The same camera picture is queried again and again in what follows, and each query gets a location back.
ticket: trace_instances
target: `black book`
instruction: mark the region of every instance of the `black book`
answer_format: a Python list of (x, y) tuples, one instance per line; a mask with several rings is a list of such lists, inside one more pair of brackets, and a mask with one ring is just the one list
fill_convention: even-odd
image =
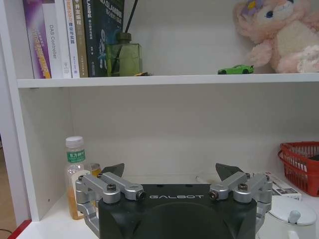
[(106, 44), (123, 31), (125, 0), (83, 0), (89, 77), (106, 77)]

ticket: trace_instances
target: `small yellow object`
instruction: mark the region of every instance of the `small yellow object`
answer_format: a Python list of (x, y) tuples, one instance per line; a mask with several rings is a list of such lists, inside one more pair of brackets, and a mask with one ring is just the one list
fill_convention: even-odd
[(252, 1), (250, 4), (248, 4), (248, 9), (253, 9), (256, 6), (256, 1)]

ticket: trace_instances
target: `red plastic basket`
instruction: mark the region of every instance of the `red plastic basket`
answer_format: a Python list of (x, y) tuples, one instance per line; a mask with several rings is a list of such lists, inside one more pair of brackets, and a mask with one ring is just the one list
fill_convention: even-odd
[(283, 143), (279, 158), (285, 166), (285, 177), (311, 196), (319, 197), (319, 142)]

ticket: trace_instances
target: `green glass bottle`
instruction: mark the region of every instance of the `green glass bottle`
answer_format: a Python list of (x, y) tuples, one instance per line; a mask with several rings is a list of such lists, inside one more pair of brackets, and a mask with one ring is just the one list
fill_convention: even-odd
[(107, 76), (134, 76), (142, 72), (142, 48), (130, 43), (130, 33), (119, 32), (118, 44), (107, 44)]

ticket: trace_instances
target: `plush toy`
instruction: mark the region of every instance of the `plush toy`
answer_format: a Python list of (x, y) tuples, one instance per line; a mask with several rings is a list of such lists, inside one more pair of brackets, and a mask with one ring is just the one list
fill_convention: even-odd
[(234, 8), (238, 32), (256, 47), (255, 67), (268, 63), (278, 73), (319, 72), (319, 11), (310, 0), (248, 0)]

